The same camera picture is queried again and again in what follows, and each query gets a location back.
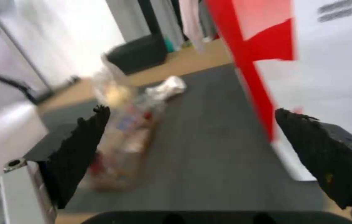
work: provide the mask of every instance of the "white wall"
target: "white wall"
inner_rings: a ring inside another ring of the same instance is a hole
[[[89,77],[100,54],[124,43],[104,0],[16,0],[0,15],[50,85],[71,75]]]

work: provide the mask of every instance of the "crumpled aluminum foil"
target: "crumpled aluminum foil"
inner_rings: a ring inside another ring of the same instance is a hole
[[[146,93],[155,100],[166,101],[174,95],[183,93],[186,88],[186,83],[180,77],[170,76],[160,85],[147,88]]]

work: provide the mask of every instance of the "dark gray surface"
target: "dark gray surface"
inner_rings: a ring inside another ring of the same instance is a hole
[[[317,183],[289,177],[274,154],[232,65],[183,76],[136,186],[78,189],[66,212],[119,210],[321,210]],[[91,116],[95,102],[46,114],[45,123]]]

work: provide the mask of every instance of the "red fabric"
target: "red fabric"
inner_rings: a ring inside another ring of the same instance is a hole
[[[292,20],[267,28],[246,41],[253,61],[293,60]]]
[[[207,0],[207,5],[220,34],[234,56],[236,66],[242,71],[241,75],[249,87],[254,108],[271,141],[274,138],[274,105],[253,63],[254,60],[263,56],[260,52],[265,52],[265,50],[251,54],[256,50],[255,46],[258,42],[256,39],[253,39],[251,44],[244,41],[232,0]]]

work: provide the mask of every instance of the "white furniture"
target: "white furniture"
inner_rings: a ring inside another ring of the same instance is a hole
[[[0,109],[0,175],[9,160],[23,157],[47,133],[32,103],[18,102]]]

